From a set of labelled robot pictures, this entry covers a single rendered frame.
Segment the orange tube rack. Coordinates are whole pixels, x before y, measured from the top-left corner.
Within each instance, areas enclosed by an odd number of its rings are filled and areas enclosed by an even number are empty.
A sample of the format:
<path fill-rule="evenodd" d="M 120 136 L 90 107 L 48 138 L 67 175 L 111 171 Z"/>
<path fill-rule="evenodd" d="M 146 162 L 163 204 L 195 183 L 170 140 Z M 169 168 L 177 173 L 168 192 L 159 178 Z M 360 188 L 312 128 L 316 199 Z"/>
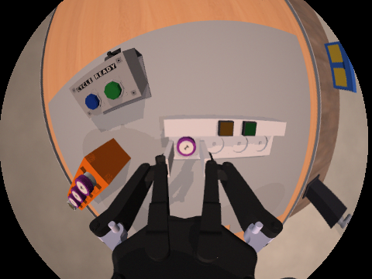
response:
<path fill-rule="evenodd" d="M 71 194 L 71 189 L 76 185 L 75 179 L 78 176 L 85 172 L 92 174 L 97 184 L 94 186 L 93 192 L 81 203 L 79 209 L 82 211 L 96 196 L 110 185 L 130 159 L 131 157 L 114 138 L 109 140 L 84 157 L 75 174 L 67 196 Z"/>

